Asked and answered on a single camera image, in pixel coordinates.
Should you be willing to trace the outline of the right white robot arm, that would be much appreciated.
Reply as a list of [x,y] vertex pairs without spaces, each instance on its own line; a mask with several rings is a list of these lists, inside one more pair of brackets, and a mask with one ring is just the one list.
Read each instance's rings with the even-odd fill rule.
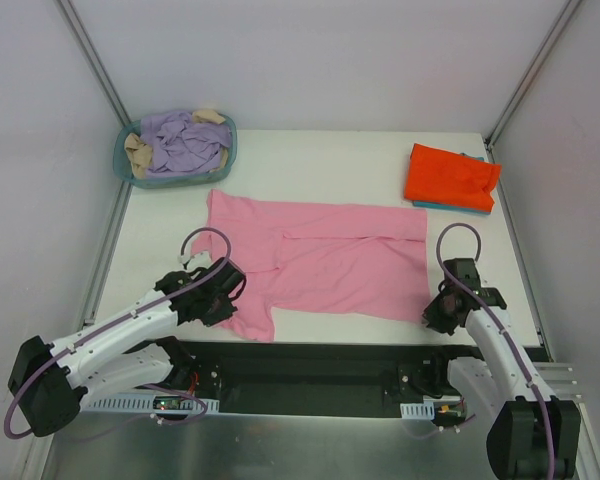
[[479,357],[457,357],[430,369],[432,387],[458,391],[487,428],[489,465],[499,479],[571,479],[581,414],[559,398],[516,340],[498,289],[483,286],[471,258],[445,260],[439,292],[425,308],[425,325],[439,333],[463,328]]

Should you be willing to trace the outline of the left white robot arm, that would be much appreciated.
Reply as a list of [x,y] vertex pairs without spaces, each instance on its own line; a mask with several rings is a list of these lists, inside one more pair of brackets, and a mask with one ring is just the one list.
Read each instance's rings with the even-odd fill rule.
[[13,396],[4,420],[11,439],[15,412],[28,434],[46,437],[70,424],[91,404],[135,387],[183,395],[216,393],[215,367],[197,360],[179,341],[177,327],[206,327],[229,319],[247,285],[228,258],[191,272],[172,271],[131,307],[72,335],[44,341],[34,336],[19,348],[8,389]]

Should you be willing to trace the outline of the pink t shirt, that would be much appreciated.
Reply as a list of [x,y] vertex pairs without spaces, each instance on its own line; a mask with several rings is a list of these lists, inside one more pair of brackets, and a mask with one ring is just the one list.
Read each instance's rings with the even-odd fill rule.
[[416,323],[430,299],[427,214],[355,204],[272,202],[212,190],[208,231],[191,246],[224,253],[246,275],[237,311],[221,327],[275,337],[274,309],[361,314]]

